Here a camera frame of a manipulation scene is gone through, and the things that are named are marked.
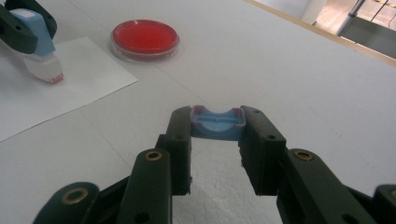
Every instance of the petri dish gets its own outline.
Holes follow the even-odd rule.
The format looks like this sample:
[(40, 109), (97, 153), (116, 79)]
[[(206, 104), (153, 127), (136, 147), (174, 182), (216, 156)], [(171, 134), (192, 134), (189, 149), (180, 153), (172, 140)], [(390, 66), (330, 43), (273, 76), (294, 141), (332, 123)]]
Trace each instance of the petri dish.
[(159, 21), (125, 21), (111, 33), (116, 55), (128, 61), (161, 61), (176, 53), (178, 43), (177, 32)]

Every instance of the paper sheet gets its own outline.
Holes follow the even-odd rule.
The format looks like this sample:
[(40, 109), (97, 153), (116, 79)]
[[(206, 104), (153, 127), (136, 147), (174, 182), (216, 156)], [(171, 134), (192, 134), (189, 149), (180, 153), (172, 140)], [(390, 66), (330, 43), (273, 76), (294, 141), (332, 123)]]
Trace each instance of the paper sheet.
[(0, 60), (0, 142), (137, 81), (87, 37), (56, 49), (64, 80), (54, 85), (33, 78), (21, 57)]

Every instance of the table surface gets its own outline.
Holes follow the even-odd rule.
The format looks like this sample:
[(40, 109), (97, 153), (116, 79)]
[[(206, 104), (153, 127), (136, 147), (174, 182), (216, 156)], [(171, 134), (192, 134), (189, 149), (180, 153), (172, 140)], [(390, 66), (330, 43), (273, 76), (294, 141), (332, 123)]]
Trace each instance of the table surface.
[[(58, 22), (56, 43), (87, 36), (139, 81), (0, 143), (0, 223), (31, 223), (70, 183), (121, 180), (184, 105), (256, 107), (288, 148), (319, 154), (344, 184), (372, 195), (396, 183), (394, 66), (240, 0), (38, 2)], [(110, 32), (135, 19), (175, 28), (178, 53), (114, 57)], [(0, 49), (0, 60), (11, 54)], [(254, 195), (235, 142), (192, 139), (191, 157), (191, 195), (174, 197), (174, 223), (280, 222), (276, 198)]]

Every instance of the white paper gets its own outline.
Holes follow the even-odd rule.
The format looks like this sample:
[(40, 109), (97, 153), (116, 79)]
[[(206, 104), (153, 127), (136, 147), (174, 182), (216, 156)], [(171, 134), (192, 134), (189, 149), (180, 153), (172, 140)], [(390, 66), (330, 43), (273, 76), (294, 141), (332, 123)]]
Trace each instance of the white paper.
[(64, 80), (53, 85), (30, 75), (21, 57), (0, 60), (0, 142), (137, 81), (87, 37), (56, 49)]

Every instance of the red petri dish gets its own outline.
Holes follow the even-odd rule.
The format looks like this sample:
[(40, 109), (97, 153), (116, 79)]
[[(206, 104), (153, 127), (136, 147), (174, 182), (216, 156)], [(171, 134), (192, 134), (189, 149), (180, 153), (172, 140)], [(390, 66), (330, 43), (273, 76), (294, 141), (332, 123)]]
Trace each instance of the red petri dish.
[(169, 57), (175, 53), (178, 42), (176, 31), (158, 21), (126, 21), (111, 33), (113, 49), (131, 61), (149, 62)]

